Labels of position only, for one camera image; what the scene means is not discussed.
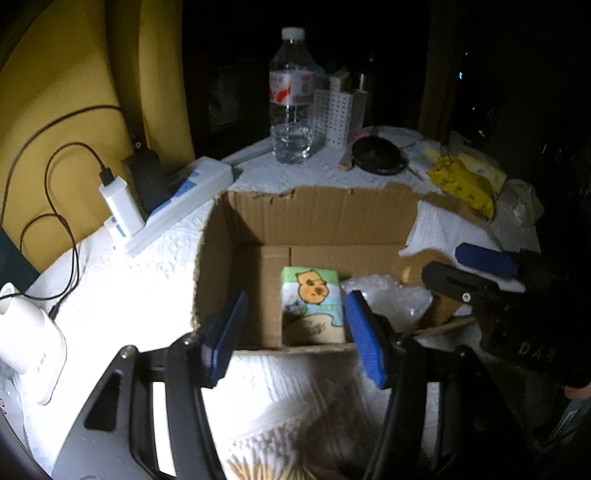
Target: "table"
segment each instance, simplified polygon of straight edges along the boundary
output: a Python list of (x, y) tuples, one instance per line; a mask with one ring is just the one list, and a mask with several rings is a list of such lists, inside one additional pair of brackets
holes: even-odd
[[(421, 140), (417, 132), (389, 129), (383, 135), (400, 147), (410, 145), (406, 153), (415, 171), (428, 169), (417, 147)], [(232, 158), (257, 148), (261, 145), (248, 147)], [(394, 181), (420, 193), (438, 191), (430, 181), (420, 181), (407, 171), (394, 178), (358, 168), (339, 172), (336, 165), (341, 155), (342, 151), (323, 148), (305, 164), (286, 167), (272, 154), (265, 154), (238, 165), (238, 178), (231, 189), (278, 193), (298, 185), (380, 188)], [(120, 348), (127, 344), (141, 351), (162, 348), (190, 330), (195, 258), (212, 204), (209, 201), (196, 209), (135, 258), (115, 252), (104, 228), (81, 242), (82, 280), (57, 318), (67, 342), (66, 365), (49, 404), (31, 404), (26, 394), (22, 399), (31, 450), (46, 471), (51, 472), (78, 412)], [(539, 249), (535, 229), (507, 226), (503, 217), (496, 221), (504, 248)], [(68, 278), (69, 262), (67, 252), (30, 293), (52, 293)], [(162, 387), (155, 385), (157, 450), (161, 469), (173, 474)], [(276, 469), (297, 467), (304, 439), (309, 447), (308, 466), (330, 470), (338, 462), (363, 465), (367, 461), (387, 393), (365, 378), (355, 353), (331, 357), (261, 355), (235, 356), (226, 378), (215, 390), (205, 391), (204, 400), (228, 472), (228, 462), (252, 464), (263, 456)], [(427, 418), (427, 428), (432, 430), (436, 410), (432, 404), (432, 415)]]

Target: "bottle cap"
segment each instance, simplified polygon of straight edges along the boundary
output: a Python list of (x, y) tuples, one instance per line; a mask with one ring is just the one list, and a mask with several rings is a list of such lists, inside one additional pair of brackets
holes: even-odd
[(281, 29), (281, 38), (283, 40), (304, 40), (306, 31), (300, 27), (285, 27)]

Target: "power strip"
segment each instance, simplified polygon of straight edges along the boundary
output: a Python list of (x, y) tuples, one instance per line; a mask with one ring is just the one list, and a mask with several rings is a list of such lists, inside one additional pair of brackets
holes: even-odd
[(134, 257), (233, 182), (231, 166), (202, 157), (172, 176), (170, 188), (175, 194), (150, 214), (145, 227), (134, 236), (126, 236), (114, 216), (107, 218), (105, 228), (113, 237), (115, 249)]

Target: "white usb charger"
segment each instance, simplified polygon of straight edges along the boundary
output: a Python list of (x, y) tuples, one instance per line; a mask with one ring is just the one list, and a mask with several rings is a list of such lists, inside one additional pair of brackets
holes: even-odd
[(101, 172), (100, 178), (103, 184), (99, 186), (99, 192), (116, 218), (118, 225), (126, 236), (135, 235), (146, 222), (135, 204), (127, 182), (119, 176), (113, 178), (113, 174), (108, 168), (105, 169), (105, 172)]

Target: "yellow wall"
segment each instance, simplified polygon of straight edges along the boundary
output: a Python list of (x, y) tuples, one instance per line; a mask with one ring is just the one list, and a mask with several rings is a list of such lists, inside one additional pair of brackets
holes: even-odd
[(142, 0), (139, 88), (148, 146), (168, 173), (195, 159), (184, 91), (181, 0)]
[[(144, 132), (138, 133), (145, 134), (169, 171), (193, 159), (180, 58), (181, 0), (134, 0), (134, 5), (139, 2), (137, 42), (124, 28), (128, 16), (138, 15), (131, 2), (129, 8), (112, 16), (119, 21), (109, 29), (112, 49), (120, 49), (111, 51), (117, 89), (105, 34), (105, 0), (55, 0), (30, 26), (0, 71), (2, 185), (12, 157), (34, 131), (75, 109), (99, 103), (118, 105), (117, 91), (130, 124), (141, 129), (144, 123)], [(127, 84), (126, 65), (135, 72)], [(159, 72), (145, 72), (152, 68)], [(140, 89), (142, 78), (146, 80)], [(49, 212), (43, 191), (45, 166), (51, 153), (70, 141), (88, 143), (114, 174), (122, 174), (121, 160), (131, 153), (125, 124), (116, 111), (84, 113), (35, 140), (12, 177), (5, 214), (4, 229), (17, 246), (28, 221)], [(64, 150), (54, 165), (50, 193), (79, 241), (100, 227), (109, 214), (98, 192), (99, 167), (79, 147)], [(28, 231), (24, 254), (43, 271), (69, 248), (59, 221), (44, 219)]]

